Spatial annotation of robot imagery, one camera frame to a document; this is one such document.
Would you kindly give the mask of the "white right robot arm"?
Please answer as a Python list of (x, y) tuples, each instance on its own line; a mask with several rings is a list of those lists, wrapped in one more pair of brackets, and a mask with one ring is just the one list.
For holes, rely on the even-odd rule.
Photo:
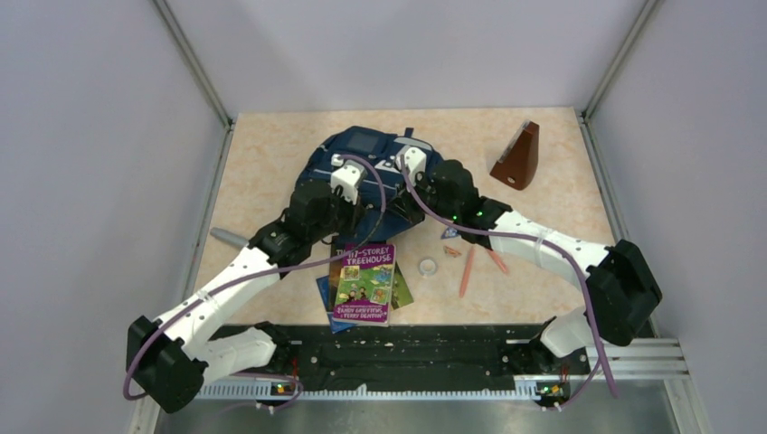
[(556, 317), (530, 348), (537, 370), (553, 373), (567, 355), (586, 346), (594, 347), (607, 365), (605, 345), (629, 345), (660, 304), (662, 292), (636, 244), (589, 242), (534, 222), (480, 195), (471, 173), (457, 160), (445, 160), (428, 172), (414, 157), (402, 156), (398, 167), (422, 211), (455, 229), (464, 241), (527, 260), (580, 290), (583, 309)]

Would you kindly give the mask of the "navy blue student backpack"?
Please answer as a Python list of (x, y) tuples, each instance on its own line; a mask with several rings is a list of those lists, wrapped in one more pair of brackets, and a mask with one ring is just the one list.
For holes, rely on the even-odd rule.
[(295, 182), (299, 186), (314, 180), (339, 188), (344, 202), (364, 206), (363, 215), (351, 229), (339, 231), (341, 239), (357, 244), (387, 241), (423, 221), (417, 205), (409, 204), (407, 189), (399, 170), (401, 156), (412, 150), (420, 153), (416, 167), (425, 174), (444, 161), (426, 141), (414, 138), (412, 130), (386, 133), (353, 126), (327, 138), (310, 156)]

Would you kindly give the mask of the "purple Treehouse book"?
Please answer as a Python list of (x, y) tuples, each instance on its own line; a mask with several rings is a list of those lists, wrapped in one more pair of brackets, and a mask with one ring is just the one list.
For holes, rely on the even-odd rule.
[(388, 326), (396, 248), (367, 244), (343, 258), (332, 317), (360, 326)]

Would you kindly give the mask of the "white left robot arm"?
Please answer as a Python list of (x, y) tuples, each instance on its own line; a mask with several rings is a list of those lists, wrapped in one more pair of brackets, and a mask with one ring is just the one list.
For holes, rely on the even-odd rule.
[[(290, 350), (268, 333), (251, 326), (237, 335), (215, 334), (262, 290), (309, 268), (316, 243), (357, 226), (365, 213), (359, 185), (317, 179), (299, 183), (279, 218), (259, 229), (217, 276), (158, 318), (137, 318), (128, 329), (124, 397), (149, 397), (173, 413), (223, 377), (254, 367), (284, 371)], [(141, 393), (132, 393), (132, 384)]]

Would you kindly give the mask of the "green dark cover book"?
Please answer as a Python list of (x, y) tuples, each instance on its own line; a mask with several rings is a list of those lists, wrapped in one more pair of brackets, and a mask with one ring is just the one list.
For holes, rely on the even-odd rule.
[[(346, 249), (346, 244), (337, 236), (331, 240), (330, 256), (341, 254)], [(339, 279), (341, 277), (342, 260), (332, 261), (329, 265), (329, 286), (330, 286), (330, 306), (334, 307), (338, 291)], [(390, 306), (393, 310), (406, 307), (414, 301), (412, 293), (402, 274), (398, 263), (395, 264), (393, 272), (393, 293), (390, 300)]]

